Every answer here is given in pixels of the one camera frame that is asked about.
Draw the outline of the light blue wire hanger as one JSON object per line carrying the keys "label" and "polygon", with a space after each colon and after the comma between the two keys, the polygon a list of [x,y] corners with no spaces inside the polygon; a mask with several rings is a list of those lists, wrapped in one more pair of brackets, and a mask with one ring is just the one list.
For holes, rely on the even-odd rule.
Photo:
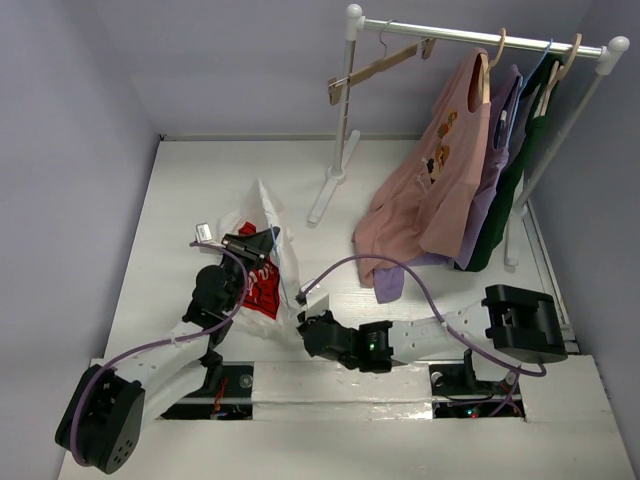
{"label": "light blue wire hanger", "polygon": [[283,274],[283,268],[281,266],[281,258],[279,255],[279,249],[278,249],[278,244],[277,244],[277,237],[278,237],[278,233],[276,232],[276,227],[274,227],[273,225],[269,224],[269,231],[271,233],[271,237],[272,237],[272,242],[273,242],[273,247],[272,247],[272,255],[274,257],[274,264],[277,266],[278,271],[279,271],[279,275],[280,275],[280,287],[282,290],[282,295],[284,297],[284,303],[285,304],[289,304],[289,300],[288,300],[288,294],[286,291],[286,287],[285,287],[285,283],[284,283],[284,274]]}

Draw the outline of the white red printed t-shirt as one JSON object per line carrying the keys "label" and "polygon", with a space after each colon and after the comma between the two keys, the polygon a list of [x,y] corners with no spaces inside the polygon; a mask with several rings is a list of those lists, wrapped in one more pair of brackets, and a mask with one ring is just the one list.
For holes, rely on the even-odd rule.
{"label": "white red printed t-shirt", "polygon": [[266,183],[255,180],[239,206],[219,218],[216,238],[220,240],[226,234],[257,233],[268,229],[269,224],[280,229],[277,244],[289,304],[284,303],[279,271],[271,252],[262,269],[249,273],[248,295],[234,322],[252,335],[292,345],[299,340],[295,297],[301,282],[293,234],[285,219],[281,201]]}

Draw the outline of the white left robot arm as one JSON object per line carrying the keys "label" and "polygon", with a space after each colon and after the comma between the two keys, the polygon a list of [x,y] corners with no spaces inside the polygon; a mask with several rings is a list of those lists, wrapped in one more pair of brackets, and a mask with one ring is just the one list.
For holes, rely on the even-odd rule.
{"label": "white left robot arm", "polygon": [[221,256],[202,268],[186,313],[160,340],[125,351],[81,376],[54,435],[55,443],[82,467],[105,474],[120,469],[142,429],[195,391],[215,392],[221,370],[213,363],[249,292],[249,274],[266,264],[280,230],[195,241]]}

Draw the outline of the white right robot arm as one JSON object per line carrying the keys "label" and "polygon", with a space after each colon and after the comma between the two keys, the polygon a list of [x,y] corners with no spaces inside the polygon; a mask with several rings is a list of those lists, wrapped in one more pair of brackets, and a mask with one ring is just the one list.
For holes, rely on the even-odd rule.
{"label": "white right robot arm", "polygon": [[533,290],[493,285],[485,289],[484,299],[458,312],[357,328],[334,318],[320,288],[299,299],[297,330],[306,352],[349,370],[387,373],[395,366],[469,350],[479,358],[461,366],[460,379],[468,390],[482,392],[497,378],[491,362],[515,370],[568,358],[553,297]]}

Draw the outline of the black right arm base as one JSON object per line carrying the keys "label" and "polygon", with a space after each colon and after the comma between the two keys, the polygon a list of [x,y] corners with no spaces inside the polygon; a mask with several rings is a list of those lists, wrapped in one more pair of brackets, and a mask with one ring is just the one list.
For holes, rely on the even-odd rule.
{"label": "black right arm base", "polygon": [[519,376],[470,350],[458,359],[429,361],[434,419],[526,417]]}

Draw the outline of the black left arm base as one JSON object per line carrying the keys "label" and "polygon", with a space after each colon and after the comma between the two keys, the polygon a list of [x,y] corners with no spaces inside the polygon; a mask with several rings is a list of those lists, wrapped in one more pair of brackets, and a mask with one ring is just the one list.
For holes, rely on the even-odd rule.
{"label": "black left arm base", "polygon": [[209,352],[202,364],[207,368],[201,388],[166,410],[163,420],[251,420],[253,418],[254,364],[226,362]]}

